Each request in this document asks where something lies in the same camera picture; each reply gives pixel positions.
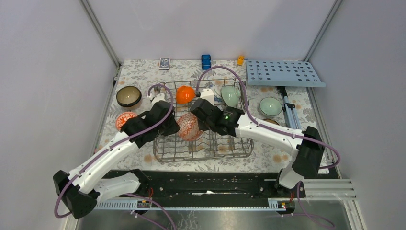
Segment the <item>grey wire dish rack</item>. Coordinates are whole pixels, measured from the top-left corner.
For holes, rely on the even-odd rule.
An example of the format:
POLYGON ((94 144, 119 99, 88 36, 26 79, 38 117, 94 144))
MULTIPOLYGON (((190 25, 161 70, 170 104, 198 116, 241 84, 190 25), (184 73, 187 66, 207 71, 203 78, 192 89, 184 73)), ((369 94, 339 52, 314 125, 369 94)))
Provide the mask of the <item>grey wire dish rack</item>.
MULTIPOLYGON (((189 81, 170 81, 162 82, 161 84, 169 88, 176 96, 177 89, 181 86, 190 86, 194 90, 198 84, 197 80, 189 81)), ((235 79, 217 79, 217 80, 201 80, 199 84, 199 92, 213 85, 215 93, 220 93, 220 86, 233 86, 240 90, 239 81, 235 79)), ((191 105, 197 98, 186 104, 178 105, 174 102, 175 120, 186 115, 190 111, 191 105)), ((192 134, 186 135, 186 139, 181 138, 181 132, 185 131, 187 125, 185 119, 181 119, 180 130, 176 134, 169 136, 160 136, 153 142, 153 153, 159 162, 176 162, 176 161, 200 161, 214 160, 221 158, 242 158, 251 155, 254 142, 248 138, 237 138, 233 136, 221 136, 211 130, 206 130, 196 133, 196 126, 190 127, 193 129, 192 134)))

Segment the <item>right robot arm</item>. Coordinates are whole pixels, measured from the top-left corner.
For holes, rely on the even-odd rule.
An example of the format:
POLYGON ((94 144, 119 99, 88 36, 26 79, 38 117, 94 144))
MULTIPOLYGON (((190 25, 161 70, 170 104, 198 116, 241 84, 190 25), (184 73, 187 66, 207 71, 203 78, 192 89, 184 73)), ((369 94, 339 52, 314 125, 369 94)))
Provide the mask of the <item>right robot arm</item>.
POLYGON ((209 100, 199 98, 190 107, 199 121, 199 128, 219 135, 249 138, 278 147, 292 156, 292 161, 281 169, 275 183, 275 193, 287 197, 304 178, 316 177, 324 154, 320 134, 314 127, 291 129, 260 121, 248 111, 235 107, 221 110, 209 100))

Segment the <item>dark brown patterned bowl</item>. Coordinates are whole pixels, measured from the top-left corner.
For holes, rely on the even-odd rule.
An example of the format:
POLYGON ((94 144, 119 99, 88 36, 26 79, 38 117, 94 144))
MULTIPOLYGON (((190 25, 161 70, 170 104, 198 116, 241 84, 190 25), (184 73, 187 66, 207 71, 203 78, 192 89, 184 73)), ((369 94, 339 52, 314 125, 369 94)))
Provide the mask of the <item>dark brown patterned bowl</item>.
POLYGON ((273 119, 270 119, 270 118, 266 118, 263 121, 266 121, 266 122, 269 122, 269 123, 272 123, 272 124, 275 124, 275 125, 279 125, 279 123, 277 121, 275 121, 273 119))

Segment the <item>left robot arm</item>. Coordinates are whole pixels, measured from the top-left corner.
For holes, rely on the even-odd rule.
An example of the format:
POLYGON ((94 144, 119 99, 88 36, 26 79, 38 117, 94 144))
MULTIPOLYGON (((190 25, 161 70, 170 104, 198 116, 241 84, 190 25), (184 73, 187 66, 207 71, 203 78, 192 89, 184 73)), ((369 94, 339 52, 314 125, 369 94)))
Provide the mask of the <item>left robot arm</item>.
POLYGON ((124 194, 142 197, 148 192, 148 183, 135 172, 110 179, 104 176, 123 158, 142 148, 159 136, 179 131, 174 119, 174 99, 164 93, 149 97, 151 109, 128 119, 115 136, 92 157, 78 167, 53 176, 58 195, 54 206, 56 218, 72 215, 80 219, 97 204, 124 194))

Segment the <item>blue zigzag patterned bowl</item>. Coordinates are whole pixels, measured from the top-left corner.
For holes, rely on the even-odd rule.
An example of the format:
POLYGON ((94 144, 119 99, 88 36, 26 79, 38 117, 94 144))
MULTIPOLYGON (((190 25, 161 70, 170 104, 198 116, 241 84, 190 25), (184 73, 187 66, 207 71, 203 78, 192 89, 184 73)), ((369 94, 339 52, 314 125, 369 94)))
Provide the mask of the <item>blue zigzag patterned bowl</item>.
POLYGON ((182 115, 177 121, 180 127, 178 136, 185 141, 198 139, 203 134, 203 131, 199 129, 198 122, 198 118, 192 113, 182 115))

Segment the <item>red and white bowl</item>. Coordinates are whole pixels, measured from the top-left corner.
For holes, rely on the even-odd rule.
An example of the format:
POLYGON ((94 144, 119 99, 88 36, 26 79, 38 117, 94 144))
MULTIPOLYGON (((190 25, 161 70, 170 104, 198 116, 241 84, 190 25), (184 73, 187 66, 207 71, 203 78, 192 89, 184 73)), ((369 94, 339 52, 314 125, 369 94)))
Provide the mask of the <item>red and white bowl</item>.
POLYGON ((137 114, 134 112, 124 112, 117 116, 115 120, 115 128, 120 131, 121 127, 127 122, 128 119, 136 117, 137 114))

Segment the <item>orange bowl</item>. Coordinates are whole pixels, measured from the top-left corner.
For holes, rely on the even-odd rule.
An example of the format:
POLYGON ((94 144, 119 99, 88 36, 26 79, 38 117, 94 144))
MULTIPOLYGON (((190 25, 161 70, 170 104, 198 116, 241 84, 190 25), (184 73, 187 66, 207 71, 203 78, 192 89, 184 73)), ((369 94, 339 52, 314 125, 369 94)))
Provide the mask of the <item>orange bowl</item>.
POLYGON ((186 104, 196 97, 195 89, 190 86, 181 86, 176 91, 176 102, 186 104))

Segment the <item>pale green bowl back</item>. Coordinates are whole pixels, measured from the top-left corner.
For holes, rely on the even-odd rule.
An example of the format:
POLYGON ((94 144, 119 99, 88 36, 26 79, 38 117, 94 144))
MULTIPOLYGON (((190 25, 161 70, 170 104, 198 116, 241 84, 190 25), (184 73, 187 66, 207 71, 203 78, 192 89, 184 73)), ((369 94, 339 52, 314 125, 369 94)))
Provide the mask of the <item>pale green bowl back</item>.
POLYGON ((225 104, 231 107, 235 107, 241 98, 240 90, 233 86, 223 86, 221 95, 225 104))

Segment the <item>blue floral white bowl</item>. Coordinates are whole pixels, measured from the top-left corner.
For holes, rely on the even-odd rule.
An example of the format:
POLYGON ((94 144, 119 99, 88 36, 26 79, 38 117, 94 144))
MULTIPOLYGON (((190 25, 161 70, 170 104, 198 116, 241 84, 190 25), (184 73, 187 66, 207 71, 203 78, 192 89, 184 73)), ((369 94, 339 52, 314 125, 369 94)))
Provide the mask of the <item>blue floral white bowl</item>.
POLYGON ((215 105, 221 105, 224 103, 221 89, 222 89, 221 85, 214 85, 214 104, 215 105))

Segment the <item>pale green bowl front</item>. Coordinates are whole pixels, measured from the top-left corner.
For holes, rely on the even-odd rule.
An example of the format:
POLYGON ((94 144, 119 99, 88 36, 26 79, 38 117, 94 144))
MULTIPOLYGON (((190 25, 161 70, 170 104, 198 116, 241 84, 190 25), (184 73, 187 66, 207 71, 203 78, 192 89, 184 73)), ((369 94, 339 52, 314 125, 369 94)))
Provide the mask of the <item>pale green bowl front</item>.
POLYGON ((282 104, 273 97, 263 98, 259 103, 260 111, 268 116, 276 116, 282 111, 282 104))

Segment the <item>brown glazed bowl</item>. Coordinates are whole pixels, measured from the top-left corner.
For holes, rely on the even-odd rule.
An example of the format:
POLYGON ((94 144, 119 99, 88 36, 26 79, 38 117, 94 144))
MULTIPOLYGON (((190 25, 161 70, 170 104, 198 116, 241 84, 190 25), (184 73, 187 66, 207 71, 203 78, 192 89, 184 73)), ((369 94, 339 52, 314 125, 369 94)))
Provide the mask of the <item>brown glazed bowl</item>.
POLYGON ((118 104, 125 108, 137 105, 142 98, 141 91, 135 86, 125 86, 116 94, 118 104))

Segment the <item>pale green bowl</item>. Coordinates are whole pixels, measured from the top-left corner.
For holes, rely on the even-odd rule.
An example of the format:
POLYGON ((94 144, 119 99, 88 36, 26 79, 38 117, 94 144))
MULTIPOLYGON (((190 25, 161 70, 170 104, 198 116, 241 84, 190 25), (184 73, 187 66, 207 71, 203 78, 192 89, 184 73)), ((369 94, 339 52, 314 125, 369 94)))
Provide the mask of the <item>pale green bowl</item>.
POLYGON ((268 116, 276 116, 282 111, 282 104, 273 97, 263 98, 259 103, 260 111, 268 116))
POLYGON ((231 107, 235 107, 241 98, 240 90, 233 86, 223 86, 221 95, 225 104, 231 107))

